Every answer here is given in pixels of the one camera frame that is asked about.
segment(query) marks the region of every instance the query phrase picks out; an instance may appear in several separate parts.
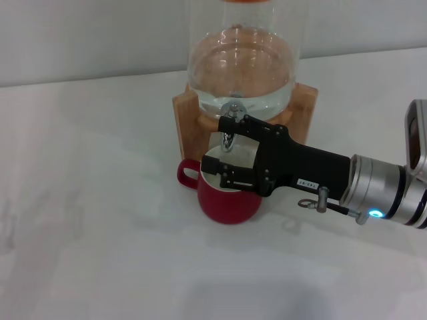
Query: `red mug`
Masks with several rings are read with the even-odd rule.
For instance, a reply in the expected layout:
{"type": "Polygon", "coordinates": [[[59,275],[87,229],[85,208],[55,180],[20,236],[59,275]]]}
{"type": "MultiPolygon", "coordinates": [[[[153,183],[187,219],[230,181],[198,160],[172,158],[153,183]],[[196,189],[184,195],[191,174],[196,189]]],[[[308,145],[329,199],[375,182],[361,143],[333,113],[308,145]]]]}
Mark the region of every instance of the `red mug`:
{"type": "Polygon", "coordinates": [[[235,225],[245,222],[255,215],[261,205],[262,198],[256,193],[220,189],[211,185],[206,180],[206,173],[200,171],[199,161],[184,159],[179,164],[177,178],[182,185],[197,190],[201,209],[218,223],[235,225]],[[199,177],[194,179],[187,176],[184,169],[198,172],[199,177]]]}

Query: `metal spigot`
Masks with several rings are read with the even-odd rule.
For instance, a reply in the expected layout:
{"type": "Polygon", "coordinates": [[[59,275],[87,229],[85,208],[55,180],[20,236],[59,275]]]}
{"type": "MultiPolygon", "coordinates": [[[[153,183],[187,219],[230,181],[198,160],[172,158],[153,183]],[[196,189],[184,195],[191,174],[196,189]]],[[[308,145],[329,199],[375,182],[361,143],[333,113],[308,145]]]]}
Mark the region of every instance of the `metal spigot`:
{"type": "MultiPolygon", "coordinates": [[[[235,119],[239,122],[243,119],[243,116],[247,114],[246,108],[238,100],[231,100],[221,107],[221,114],[224,117],[235,119]]],[[[234,142],[236,141],[236,135],[234,133],[221,133],[221,150],[224,152],[230,152],[233,149],[234,142]]]]}

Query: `white table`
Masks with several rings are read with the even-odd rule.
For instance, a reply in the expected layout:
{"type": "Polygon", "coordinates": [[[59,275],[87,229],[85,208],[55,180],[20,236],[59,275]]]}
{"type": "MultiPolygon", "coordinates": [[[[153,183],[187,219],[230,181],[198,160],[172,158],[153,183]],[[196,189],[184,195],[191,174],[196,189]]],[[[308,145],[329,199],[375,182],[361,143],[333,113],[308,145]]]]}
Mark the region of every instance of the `white table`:
{"type": "MultiPolygon", "coordinates": [[[[303,60],[308,145],[405,163],[427,49],[303,60]]],[[[421,320],[427,233],[297,207],[206,218],[175,178],[185,72],[0,89],[0,319],[421,320]]]]}

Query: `wooden base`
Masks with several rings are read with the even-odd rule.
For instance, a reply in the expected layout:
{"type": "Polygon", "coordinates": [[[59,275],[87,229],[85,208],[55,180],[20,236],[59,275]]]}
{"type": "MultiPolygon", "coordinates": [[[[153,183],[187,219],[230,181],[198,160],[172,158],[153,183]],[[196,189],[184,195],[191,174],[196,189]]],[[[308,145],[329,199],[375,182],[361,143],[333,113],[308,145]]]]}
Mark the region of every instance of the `wooden base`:
{"type": "MultiPolygon", "coordinates": [[[[317,89],[297,83],[289,105],[268,122],[285,125],[293,140],[305,144],[317,97],[317,89]]],[[[218,131],[218,120],[200,111],[197,93],[188,88],[172,101],[181,157],[200,161],[209,148],[211,133],[218,131]]]]}

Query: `metal ring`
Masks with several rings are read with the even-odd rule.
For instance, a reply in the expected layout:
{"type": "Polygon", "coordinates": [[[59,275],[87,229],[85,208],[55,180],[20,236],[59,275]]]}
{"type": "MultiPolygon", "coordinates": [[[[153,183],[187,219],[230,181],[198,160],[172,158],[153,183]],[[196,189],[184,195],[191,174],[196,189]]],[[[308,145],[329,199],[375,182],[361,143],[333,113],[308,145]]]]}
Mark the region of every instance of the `metal ring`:
{"type": "Polygon", "coordinates": [[[307,208],[307,209],[315,209],[316,208],[317,201],[311,200],[311,199],[302,199],[298,201],[298,205],[301,208],[307,208]]]}

